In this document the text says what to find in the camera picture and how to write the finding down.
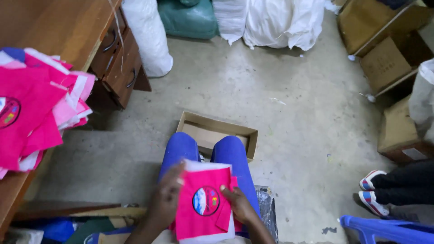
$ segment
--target stack of pink fabric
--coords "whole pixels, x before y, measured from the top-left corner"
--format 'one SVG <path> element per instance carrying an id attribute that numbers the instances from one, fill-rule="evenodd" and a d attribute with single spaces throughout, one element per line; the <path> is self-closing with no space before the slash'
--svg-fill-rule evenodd
<path id="1" fill-rule="evenodd" d="M 0 51 L 0 179 L 34 170 L 63 130 L 87 123 L 95 76 L 35 49 Z"/>

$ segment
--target circular logo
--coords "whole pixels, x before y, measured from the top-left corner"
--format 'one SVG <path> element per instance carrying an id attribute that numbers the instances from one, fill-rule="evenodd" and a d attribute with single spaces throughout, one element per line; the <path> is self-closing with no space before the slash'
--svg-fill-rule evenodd
<path id="1" fill-rule="evenodd" d="M 211 186 L 203 186 L 193 196 L 193 208 L 202 216 L 214 214 L 220 205 L 220 197 Z"/>
<path id="2" fill-rule="evenodd" d="M 0 97 L 0 129 L 13 124 L 20 115 L 21 104 L 13 97 Z"/>

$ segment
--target green sack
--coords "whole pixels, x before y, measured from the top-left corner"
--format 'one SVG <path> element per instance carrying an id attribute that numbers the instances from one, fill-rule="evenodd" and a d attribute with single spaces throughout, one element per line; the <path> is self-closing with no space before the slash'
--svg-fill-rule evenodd
<path id="1" fill-rule="evenodd" d="M 179 0 L 179 1 L 187 7 L 192 7 L 198 4 L 201 0 Z"/>
<path id="2" fill-rule="evenodd" d="M 160 0 L 158 12 L 166 34 L 199 39 L 211 39 L 219 34 L 210 0 L 200 0 L 193 7 L 186 7 L 178 0 Z"/>

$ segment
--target hand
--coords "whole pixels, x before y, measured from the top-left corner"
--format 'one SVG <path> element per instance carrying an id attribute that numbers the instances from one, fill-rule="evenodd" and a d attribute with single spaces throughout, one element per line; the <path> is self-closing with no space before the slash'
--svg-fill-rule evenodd
<path id="1" fill-rule="evenodd" d="M 232 211 L 239 222 L 248 224 L 259 219 L 249 200 L 238 187 L 234 187 L 233 192 L 231 192 L 226 186 L 222 185 L 220 191 L 230 201 Z"/>
<path id="2" fill-rule="evenodd" d="M 184 162 L 172 166 L 163 176 L 152 195 L 145 219 L 159 231 L 163 231 L 175 220 L 179 191 L 184 184 L 179 176 L 183 172 L 184 166 Z"/>

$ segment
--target cardboard carton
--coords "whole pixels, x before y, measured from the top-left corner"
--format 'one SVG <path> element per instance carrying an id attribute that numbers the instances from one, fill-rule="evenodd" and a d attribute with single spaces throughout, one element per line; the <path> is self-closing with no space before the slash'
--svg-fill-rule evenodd
<path id="1" fill-rule="evenodd" d="M 392 10 L 377 0 L 348 0 L 337 19 L 348 54 L 354 54 L 369 42 L 400 10 Z M 392 36 L 396 41 L 407 33 L 421 28 L 431 20 L 433 14 L 434 9 L 418 1 L 382 30 L 357 56 L 364 57 L 387 36 Z"/>
<path id="2" fill-rule="evenodd" d="M 416 31 L 398 41 L 388 36 L 360 61 L 374 95 L 409 73 L 416 74 L 420 63 L 434 57 Z"/>
<path id="3" fill-rule="evenodd" d="M 238 137 L 246 148 L 247 160 L 251 162 L 255 155 L 258 131 L 241 125 L 210 119 L 201 115 L 182 113 L 176 132 L 185 132 L 196 140 L 199 151 L 205 155 L 212 154 L 214 145 L 228 135 Z"/>
<path id="4" fill-rule="evenodd" d="M 384 111 L 377 151 L 396 163 L 434 158 L 434 145 L 422 141 L 410 118 L 410 96 Z"/>

